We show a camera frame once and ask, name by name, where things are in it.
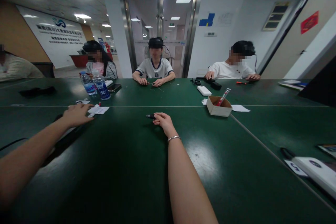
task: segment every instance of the glass door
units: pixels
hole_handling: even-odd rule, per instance
[[[150,57],[148,41],[161,37],[166,58],[177,78],[188,75],[199,0],[124,0],[132,70]]]

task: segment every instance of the bottle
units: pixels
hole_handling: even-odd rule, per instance
[[[107,90],[105,80],[99,75],[98,70],[93,69],[92,74],[93,74],[92,80],[93,80],[93,82],[95,83],[95,85],[98,89],[98,93],[100,95],[100,98],[102,100],[110,99],[111,98],[110,92]]]
[[[94,84],[93,80],[85,73],[85,71],[82,71],[80,73],[80,79],[84,85],[84,88],[86,92],[92,97],[97,94],[97,87]]]

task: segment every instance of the black phone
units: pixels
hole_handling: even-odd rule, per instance
[[[108,88],[107,88],[107,90],[110,92],[110,93],[114,93],[114,92],[116,92],[119,88],[121,88],[121,84],[113,84],[113,85],[111,85],[111,86],[109,86]]]

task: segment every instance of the pink shirt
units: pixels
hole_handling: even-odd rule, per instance
[[[104,73],[104,63],[103,62],[97,62],[97,63],[93,62],[92,68],[98,70],[99,74],[103,76],[103,73]]]

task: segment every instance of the person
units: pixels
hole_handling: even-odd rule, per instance
[[[242,60],[248,56],[255,55],[253,43],[241,40],[236,42],[229,50],[229,57],[226,61],[216,62],[206,73],[205,78],[209,79],[245,79],[248,81],[260,80],[250,67],[243,65]]]
[[[14,56],[0,45],[0,82],[23,78],[44,78],[43,73],[28,60]]]
[[[91,104],[72,105],[63,117],[0,159],[0,209],[7,210],[36,174],[58,139],[72,127],[94,118],[86,113]],[[218,223],[207,193],[193,166],[172,119],[155,113],[154,125],[168,137],[168,185],[174,223]]]
[[[148,42],[150,58],[145,59],[133,73],[133,79],[140,85],[147,85],[147,78],[157,78],[154,87],[159,87],[175,79],[175,73],[169,61],[162,58],[163,40],[160,37],[151,38]]]
[[[92,70],[99,71],[99,75],[106,79],[117,79],[117,69],[102,46],[95,40],[90,40],[83,45],[83,50],[89,55],[89,62],[86,64],[87,74],[92,78]]]

